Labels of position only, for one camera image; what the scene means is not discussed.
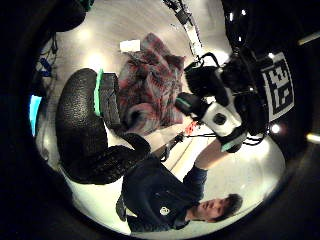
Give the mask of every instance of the shirt logo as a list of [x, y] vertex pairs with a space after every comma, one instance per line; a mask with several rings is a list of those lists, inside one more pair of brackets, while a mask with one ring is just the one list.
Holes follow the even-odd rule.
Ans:
[[161, 213], [161, 215], [166, 216], [166, 215], [168, 215], [170, 213], [170, 209], [168, 209], [166, 207], [162, 207], [160, 209], [160, 213]]
[[269, 105], [269, 120], [275, 120], [294, 106], [294, 91], [289, 66], [282, 52], [273, 58], [273, 66], [262, 69]]

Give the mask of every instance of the green light strip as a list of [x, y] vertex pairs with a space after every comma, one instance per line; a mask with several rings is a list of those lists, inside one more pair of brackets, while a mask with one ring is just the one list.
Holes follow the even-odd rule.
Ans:
[[101, 112], [100, 112], [100, 100], [99, 100], [99, 89], [100, 89], [100, 83], [101, 79], [103, 76], [103, 69], [101, 68], [97, 78], [96, 78], [96, 88], [94, 89], [94, 113], [98, 116], [101, 117]]
[[190, 105], [188, 102], [184, 101], [184, 100], [181, 99], [181, 98], [176, 98], [176, 100], [180, 101], [180, 102], [181, 102], [182, 104], [184, 104], [184, 105], [187, 105], [188, 108], [191, 107], [191, 105]]

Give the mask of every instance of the man's hair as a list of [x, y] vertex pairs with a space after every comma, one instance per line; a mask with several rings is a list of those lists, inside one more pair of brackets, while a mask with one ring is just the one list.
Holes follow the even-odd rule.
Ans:
[[215, 222], [219, 222], [222, 220], [225, 220], [229, 217], [232, 217], [234, 213], [236, 213], [242, 206], [243, 199], [240, 195], [238, 194], [229, 194], [227, 197], [228, 199], [228, 206], [224, 209], [223, 215], [217, 218], [213, 218]]

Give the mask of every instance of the camera rig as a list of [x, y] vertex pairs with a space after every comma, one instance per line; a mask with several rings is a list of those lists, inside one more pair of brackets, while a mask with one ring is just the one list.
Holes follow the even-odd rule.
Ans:
[[[205, 66], [206, 57], [216, 66]], [[221, 151], [236, 152], [242, 144], [257, 145], [269, 130], [260, 69], [272, 64], [269, 57], [257, 60], [248, 48], [236, 49], [222, 66], [213, 53], [206, 53], [185, 68], [191, 93], [180, 93], [175, 106], [207, 125], [221, 142]]]

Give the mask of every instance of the plaid blanket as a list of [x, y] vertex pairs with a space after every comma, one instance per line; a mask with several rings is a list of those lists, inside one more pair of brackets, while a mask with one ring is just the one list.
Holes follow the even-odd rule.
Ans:
[[125, 132], [145, 136], [181, 124], [182, 113], [174, 101], [182, 91], [185, 57], [172, 55], [152, 33], [141, 41], [141, 51], [126, 54], [129, 60], [118, 78], [119, 112]]

